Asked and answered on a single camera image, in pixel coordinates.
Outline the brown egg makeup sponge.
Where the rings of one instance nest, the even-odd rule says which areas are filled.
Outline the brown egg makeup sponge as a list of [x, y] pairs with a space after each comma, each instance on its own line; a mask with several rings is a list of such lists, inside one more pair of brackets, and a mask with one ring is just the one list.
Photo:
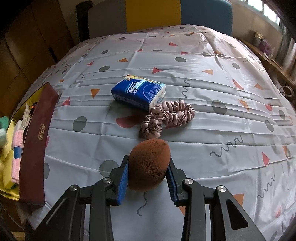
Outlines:
[[128, 187], [149, 191], [158, 186], [170, 163], [171, 151], [164, 140], [153, 138], [136, 145], [128, 160]]

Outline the blue Tempo tissue pack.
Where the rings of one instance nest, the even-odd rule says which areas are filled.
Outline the blue Tempo tissue pack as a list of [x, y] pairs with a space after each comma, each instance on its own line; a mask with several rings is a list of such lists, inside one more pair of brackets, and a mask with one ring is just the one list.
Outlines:
[[166, 85], [147, 78], [127, 75], [111, 89], [115, 100], [150, 110], [161, 103], [166, 95]]

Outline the cream mesh cloth bundle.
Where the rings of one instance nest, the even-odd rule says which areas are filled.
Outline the cream mesh cloth bundle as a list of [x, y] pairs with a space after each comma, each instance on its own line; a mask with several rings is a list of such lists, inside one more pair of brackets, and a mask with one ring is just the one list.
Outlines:
[[31, 107], [26, 104], [25, 105], [25, 111], [23, 113], [23, 118], [22, 118], [22, 127], [26, 128], [29, 125], [31, 116], [30, 116], [30, 111], [31, 111]]

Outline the pink satin scrunchie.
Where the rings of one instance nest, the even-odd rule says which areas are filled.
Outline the pink satin scrunchie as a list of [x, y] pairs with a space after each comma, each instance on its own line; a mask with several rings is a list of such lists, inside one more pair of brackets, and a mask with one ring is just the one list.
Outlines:
[[141, 124], [142, 135], [146, 139], [159, 138], [162, 125], [183, 126], [194, 117], [195, 109], [184, 100], [163, 101], [152, 107], [149, 114], [145, 116]]

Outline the patterned white tablecloth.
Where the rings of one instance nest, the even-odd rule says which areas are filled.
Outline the patterned white tablecloth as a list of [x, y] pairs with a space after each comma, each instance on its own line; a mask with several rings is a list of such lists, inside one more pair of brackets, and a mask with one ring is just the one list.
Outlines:
[[74, 47], [29, 89], [59, 93], [36, 228], [71, 185], [110, 174], [146, 135], [201, 185], [225, 186], [266, 240], [295, 217], [295, 111], [236, 39], [184, 25], [99, 37]]

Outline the dark red tin lid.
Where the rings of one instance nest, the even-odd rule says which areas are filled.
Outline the dark red tin lid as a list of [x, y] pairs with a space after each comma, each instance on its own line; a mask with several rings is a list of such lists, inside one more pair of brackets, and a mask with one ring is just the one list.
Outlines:
[[20, 164], [20, 202], [45, 205], [44, 156], [48, 130], [58, 94], [46, 83], [28, 126]]

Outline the gold metal tin box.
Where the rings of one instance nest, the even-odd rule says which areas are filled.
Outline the gold metal tin box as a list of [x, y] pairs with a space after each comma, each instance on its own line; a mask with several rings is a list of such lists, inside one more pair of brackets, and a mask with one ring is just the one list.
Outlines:
[[9, 119], [9, 125], [6, 130], [6, 146], [1, 149], [1, 196], [13, 201], [20, 200], [19, 185], [16, 184], [12, 177], [12, 165], [13, 165], [13, 148], [12, 140], [15, 127], [19, 120], [23, 119], [23, 113], [26, 110], [26, 106], [33, 106], [34, 102], [38, 102], [45, 85], [37, 89], [31, 96], [29, 96], [13, 113], [13, 116]]

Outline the pink rolled towel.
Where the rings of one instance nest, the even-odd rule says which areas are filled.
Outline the pink rolled towel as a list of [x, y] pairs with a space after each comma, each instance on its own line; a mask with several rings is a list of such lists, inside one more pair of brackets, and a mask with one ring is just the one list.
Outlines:
[[12, 141], [13, 160], [11, 178], [16, 184], [19, 184], [20, 181], [20, 165], [23, 151], [23, 133], [24, 130], [17, 130], [13, 136]]

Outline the yellow sponge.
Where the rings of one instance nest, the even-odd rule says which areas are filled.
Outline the yellow sponge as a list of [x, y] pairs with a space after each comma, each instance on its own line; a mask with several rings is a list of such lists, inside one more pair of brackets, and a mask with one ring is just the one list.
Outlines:
[[15, 128], [15, 123], [12, 121], [7, 130], [7, 144], [1, 151], [1, 187], [3, 189], [12, 189], [15, 183], [11, 178], [12, 160], [13, 160], [13, 149], [12, 139]]

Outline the green powder puff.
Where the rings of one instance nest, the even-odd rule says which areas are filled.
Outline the green powder puff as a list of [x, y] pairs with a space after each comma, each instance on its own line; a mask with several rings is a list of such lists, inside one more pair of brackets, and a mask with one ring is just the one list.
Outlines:
[[7, 130], [10, 124], [10, 120], [7, 116], [0, 118], [0, 148], [4, 148], [7, 144]]

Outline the wooden side shelf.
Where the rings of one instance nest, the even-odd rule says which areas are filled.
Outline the wooden side shelf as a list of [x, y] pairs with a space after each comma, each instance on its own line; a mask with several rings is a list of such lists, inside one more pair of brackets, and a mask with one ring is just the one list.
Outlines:
[[280, 79], [281, 87], [285, 87], [285, 89], [290, 87], [292, 89], [292, 91], [290, 90], [290, 94], [286, 97], [290, 100], [295, 98], [295, 83], [293, 83], [292, 78], [288, 75], [288, 73], [275, 60], [264, 54], [258, 47], [240, 37], [237, 37], [237, 40], [243, 42], [243, 44], [245, 44], [259, 58], [266, 71], [271, 69], [276, 73]]

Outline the grey yellow blue sofa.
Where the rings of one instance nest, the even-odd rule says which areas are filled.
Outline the grey yellow blue sofa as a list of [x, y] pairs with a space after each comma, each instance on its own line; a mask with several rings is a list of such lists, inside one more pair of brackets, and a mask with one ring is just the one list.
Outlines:
[[230, 1], [103, 1], [88, 11], [90, 37], [149, 30], [162, 26], [198, 25], [232, 34]]

